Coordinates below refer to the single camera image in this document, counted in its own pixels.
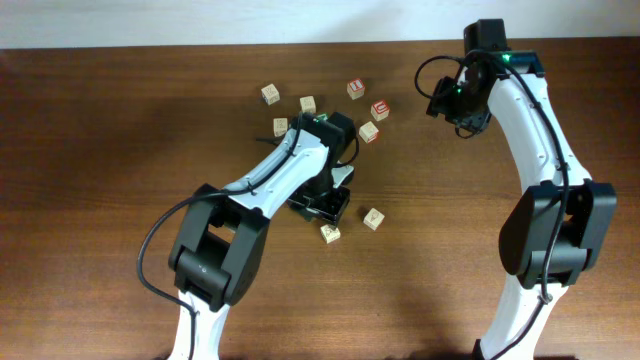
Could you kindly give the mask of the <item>wooden block pineapple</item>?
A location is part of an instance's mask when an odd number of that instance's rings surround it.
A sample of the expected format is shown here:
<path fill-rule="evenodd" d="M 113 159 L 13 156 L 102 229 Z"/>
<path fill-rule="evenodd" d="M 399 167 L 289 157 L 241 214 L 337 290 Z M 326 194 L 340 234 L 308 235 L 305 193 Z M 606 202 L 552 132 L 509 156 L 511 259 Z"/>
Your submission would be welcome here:
<path fill-rule="evenodd" d="M 320 231 L 326 244 L 341 238 L 341 232 L 336 226 L 326 224 L 320 227 Z"/>

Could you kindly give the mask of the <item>wooden block blue D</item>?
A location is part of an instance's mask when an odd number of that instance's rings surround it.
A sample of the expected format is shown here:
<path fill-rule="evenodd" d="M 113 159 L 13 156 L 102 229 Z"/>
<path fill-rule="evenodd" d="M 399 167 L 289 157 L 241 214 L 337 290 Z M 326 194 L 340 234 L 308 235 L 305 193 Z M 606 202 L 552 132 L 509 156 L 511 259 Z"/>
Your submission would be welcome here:
<path fill-rule="evenodd" d="M 385 219 L 385 215 L 377 210 L 371 208 L 363 219 L 363 223 L 373 231 L 376 231 Z"/>

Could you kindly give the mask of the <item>wooden block number five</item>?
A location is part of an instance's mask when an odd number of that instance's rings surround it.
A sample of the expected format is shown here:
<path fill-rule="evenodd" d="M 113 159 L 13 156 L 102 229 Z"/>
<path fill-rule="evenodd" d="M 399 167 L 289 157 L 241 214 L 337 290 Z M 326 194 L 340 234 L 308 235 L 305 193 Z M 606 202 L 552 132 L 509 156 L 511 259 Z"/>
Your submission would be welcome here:
<path fill-rule="evenodd" d="M 284 136 L 288 131 L 288 119 L 287 118 L 274 118 L 273 119 L 273 132 L 275 137 Z"/>

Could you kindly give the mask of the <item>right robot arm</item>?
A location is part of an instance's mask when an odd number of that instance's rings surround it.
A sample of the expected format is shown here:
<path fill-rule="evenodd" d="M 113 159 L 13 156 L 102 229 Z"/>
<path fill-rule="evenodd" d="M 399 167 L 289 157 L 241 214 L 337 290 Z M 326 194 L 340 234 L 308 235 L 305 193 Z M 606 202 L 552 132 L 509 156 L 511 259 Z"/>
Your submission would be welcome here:
<path fill-rule="evenodd" d="M 617 207 L 610 183 L 594 181 L 554 114 L 545 70 L 533 51 L 514 51 L 501 19 L 463 33 L 464 56 L 441 78 L 426 113 L 443 116 L 457 136 L 500 125 L 522 195 L 499 233 L 504 289 L 475 359 L 531 359 L 557 302 L 594 267 Z"/>

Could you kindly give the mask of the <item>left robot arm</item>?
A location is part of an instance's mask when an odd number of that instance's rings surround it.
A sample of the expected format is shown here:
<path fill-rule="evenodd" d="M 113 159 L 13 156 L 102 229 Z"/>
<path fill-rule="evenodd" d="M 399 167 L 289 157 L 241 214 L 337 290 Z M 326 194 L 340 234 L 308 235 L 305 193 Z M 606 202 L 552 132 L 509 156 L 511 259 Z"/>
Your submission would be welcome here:
<path fill-rule="evenodd" d="M 338 225 L 354 173 L 340 159 L 355 139 L 353 120 L 341 113 L 325 120 L 302 113 L 244 177 L 195 191 L 168 257 L 181 302 L 171 358 L 217 358 L 228 312 L 255 280 L 281 206 Z"/>

